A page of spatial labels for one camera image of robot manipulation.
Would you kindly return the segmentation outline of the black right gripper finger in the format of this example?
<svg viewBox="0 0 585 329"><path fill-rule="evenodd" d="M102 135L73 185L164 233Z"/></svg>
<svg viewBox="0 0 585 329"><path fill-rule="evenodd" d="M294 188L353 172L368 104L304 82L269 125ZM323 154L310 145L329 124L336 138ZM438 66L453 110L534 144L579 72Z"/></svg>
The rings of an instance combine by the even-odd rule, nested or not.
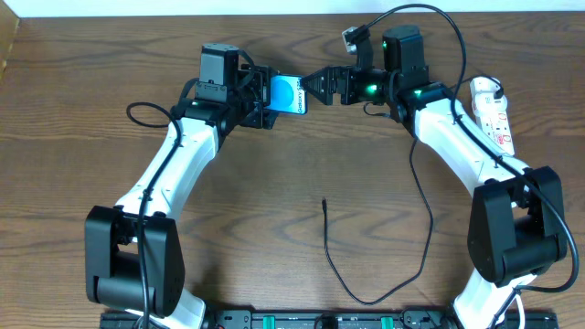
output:
<svg viewBox="0 0 585 329"><path fill-rule="evenodd" d="M319 85L308 86L307 91L324 105L334 103L334 95L337 94L337 86Z"/></svg>
<svg viewBox="0 0 585 329"><path fill-rule="evenodd" d="M335 85L340 68L328 66L303 78L304 87L331 87Z"/></svg>

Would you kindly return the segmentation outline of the blue screen Galaxy smartphone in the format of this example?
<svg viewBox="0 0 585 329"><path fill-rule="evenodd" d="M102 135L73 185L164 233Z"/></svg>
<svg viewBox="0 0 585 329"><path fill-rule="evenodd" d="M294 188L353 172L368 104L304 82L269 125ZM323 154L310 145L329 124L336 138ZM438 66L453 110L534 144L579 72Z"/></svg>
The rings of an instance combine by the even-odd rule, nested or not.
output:
<svg viewBox="0 0 585 329"><path fill-rule="evenodd" d="M308 112L307 93L301 85L301 76L276 75L271 78L270 104L267 109L290 114Z"/></svg>

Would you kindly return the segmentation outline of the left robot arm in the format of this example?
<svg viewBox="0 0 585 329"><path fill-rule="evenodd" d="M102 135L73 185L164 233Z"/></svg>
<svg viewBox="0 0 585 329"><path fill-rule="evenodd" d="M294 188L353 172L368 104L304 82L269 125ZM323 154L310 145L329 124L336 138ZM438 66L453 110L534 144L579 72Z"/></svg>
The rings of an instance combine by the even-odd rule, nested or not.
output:
<svg viewBox="0 0 585 329"><path fill-rule="evenodd" d="M135 328L199 328L205 303L185 287L177 232L203 169L241 125L270 129L271 80L235 46L207 43L200 73L163 110L167 135L144 174L113 207L95 206L85 220L86 294L91 302L137 315Z"/></svg>

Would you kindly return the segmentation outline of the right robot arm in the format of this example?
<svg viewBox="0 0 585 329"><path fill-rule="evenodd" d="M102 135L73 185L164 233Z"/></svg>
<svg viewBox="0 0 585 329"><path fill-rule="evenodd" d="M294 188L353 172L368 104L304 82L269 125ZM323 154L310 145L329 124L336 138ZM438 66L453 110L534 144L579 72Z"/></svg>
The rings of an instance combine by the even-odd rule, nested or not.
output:
<svg viewBox="0 0 585 329"><path fill-rule="evenodd" d="M468 114L454 91L430 78L420 30L399 26L382 37L384 66L373 65L367 27L343 34L353 66L328 66L301 80L323 104L388 106L416 143L428 145L472 198L467 248L473 273L441 318L444 328L494 328L535 278L576 250L563 217L562 187L549 167L532 168L496 142L500 111Z"/></svg>

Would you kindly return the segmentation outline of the white power strip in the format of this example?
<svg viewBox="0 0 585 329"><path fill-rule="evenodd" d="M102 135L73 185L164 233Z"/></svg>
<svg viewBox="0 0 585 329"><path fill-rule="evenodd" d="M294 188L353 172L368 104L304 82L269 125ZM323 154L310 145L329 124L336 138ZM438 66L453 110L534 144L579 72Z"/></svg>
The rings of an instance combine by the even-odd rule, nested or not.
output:
<svg viewBox="0 0 585 329"><path fill-rule="evenodd" d="M504 89L499 80L487 77L476 77L471 79L470 91L473 96L476 93L489 92L493 93L496 99L505 96ZM495 116L476 117L477 125L482 131L490 137L502 150L508 155L515 154L515 148L510 130L507 110L504 113L498 113Z"/></svg>

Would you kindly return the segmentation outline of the white USB wall charger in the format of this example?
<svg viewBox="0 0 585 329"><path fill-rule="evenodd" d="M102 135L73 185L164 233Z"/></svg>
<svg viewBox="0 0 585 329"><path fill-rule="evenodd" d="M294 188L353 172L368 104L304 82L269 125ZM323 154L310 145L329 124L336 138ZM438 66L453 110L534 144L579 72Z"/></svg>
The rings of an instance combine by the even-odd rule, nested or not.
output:
<svg viewBox="0 0 585 329"><path fill-rule="evenodd" d="M493 93L482 92L473 96L472 109L476 117L495 116L507 110L507 97L496 99Z"/></svg>

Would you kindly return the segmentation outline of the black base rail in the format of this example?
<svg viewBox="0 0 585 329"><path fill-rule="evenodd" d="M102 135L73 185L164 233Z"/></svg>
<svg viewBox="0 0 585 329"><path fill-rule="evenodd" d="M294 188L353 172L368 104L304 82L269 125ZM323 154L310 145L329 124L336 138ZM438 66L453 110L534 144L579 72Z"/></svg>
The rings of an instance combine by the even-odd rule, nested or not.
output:
<svg viewBox="0 0 585 329"><path fill-rule="evenodd" d="M108 312L101 315L98 328L133 328L138 316ZM518 312L508 312L495 328L519 328ZM454 316L432 309L410 308L397 313L262 313L249 310L207 311L202 327L224 329L397 329L397 328L463 328ZM555 313L525 313L528 329L558 329Z"/></svg>

